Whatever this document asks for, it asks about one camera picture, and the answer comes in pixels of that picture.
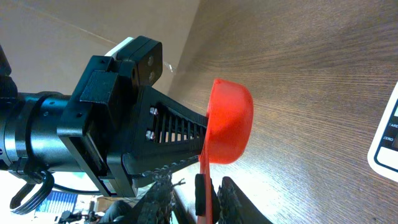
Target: digital kitchen scale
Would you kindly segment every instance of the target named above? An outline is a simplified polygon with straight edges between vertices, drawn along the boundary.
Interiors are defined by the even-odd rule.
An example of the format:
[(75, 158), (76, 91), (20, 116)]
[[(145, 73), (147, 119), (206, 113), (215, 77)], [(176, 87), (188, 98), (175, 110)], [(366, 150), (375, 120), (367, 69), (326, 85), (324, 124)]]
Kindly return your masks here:
[(398, 83), (392, 91), (368, 152), (368, 162), (378, 174), (398, 182)]

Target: black cylinder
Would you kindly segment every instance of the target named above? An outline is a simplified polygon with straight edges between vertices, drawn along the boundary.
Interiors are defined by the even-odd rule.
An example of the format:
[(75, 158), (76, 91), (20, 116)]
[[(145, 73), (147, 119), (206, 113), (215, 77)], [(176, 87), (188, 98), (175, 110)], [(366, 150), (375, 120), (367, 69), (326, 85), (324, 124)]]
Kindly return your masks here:
[[(3, 161), (15, 162), (25, 153), (49, 171), (82, 172), (57, 135), (57, 125), (69, 98), (59, 93), (20, 93), (18, 100), (11, 102), (13, 109), (6, 120), (0, 116), (0, 123), (6, 122)], [(25, 137), (21, 134), (24, 128)]]

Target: metal screw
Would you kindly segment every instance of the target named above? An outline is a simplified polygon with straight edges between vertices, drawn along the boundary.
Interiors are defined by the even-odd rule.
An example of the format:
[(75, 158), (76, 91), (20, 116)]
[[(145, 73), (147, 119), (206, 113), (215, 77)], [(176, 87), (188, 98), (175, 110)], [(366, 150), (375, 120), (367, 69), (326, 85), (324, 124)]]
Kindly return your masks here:
[(154, 78), (155, 78), (155, 72), (152, 71), (152, 72), (149, 74), (149, 81), (152, 82), (152, 81), (154, 80)]
[(157, 116), (157, 115), (159, 114), (159, 112), (157, 111), (156, 108), (150, 108), (150, 109), (149, 109), (149, 112), (150, 112), (151, 114), (155, 115), (155, 116)]
[(150, 57), (148, 58), (148, 65), (149, 65), (149, 66), (152, 66), (153, 63), (154, 63), (154, 56), (150, 56)]
[(155, 132), (153, 131), (147, 131), (147, 134), (145, 135), (145, 137), (147, 138), (147, 140), (155, 140)]

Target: wood grain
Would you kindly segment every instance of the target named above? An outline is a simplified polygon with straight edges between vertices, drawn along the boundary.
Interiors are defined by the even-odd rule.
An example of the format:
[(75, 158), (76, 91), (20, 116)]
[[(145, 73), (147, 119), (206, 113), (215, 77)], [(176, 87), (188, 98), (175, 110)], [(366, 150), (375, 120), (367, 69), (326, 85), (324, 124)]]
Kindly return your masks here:
[[(397, 12), (389, 0), (202, 1), (169, 95), (205, 114), (220, 77), (254, 98), (246, 151), (213, 165), (213, 183), (230, 176), (274, 223), (398, 222), (398, 183), (367, 161), (398, 81)], [(177, 194), (194, 214), (192, 186)]]

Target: screw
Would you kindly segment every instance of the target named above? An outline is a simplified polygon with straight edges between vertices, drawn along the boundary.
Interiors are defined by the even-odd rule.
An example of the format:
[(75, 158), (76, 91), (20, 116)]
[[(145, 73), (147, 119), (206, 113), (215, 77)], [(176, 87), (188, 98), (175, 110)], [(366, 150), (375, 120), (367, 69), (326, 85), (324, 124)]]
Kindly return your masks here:
[(154, 80), (154, 78), (155, 78), (155, 72), (152, 71), (152, 72), (149, 74), (149, 81), (152, 82), (152, 81)]
[(150, 56), (150, 57), (148, 58), (148, 65), (149, 65), (149, 66), (152, 66), (153, 63), (154, 63), (154, 56)]
[(147, 134), (145, 135), (145, 137), (147, 138), (147, 140), (155, 140), (155, 132), (153, 131), (147, 131)]
[(149, 112), (150, 112), (151, 114), (155, 115), (155, 116), (157, 116), (157, 115), (159, 114), (159, 112), (157, 111), (156, 108), (150, 108), (150, 109), (149, 109)]

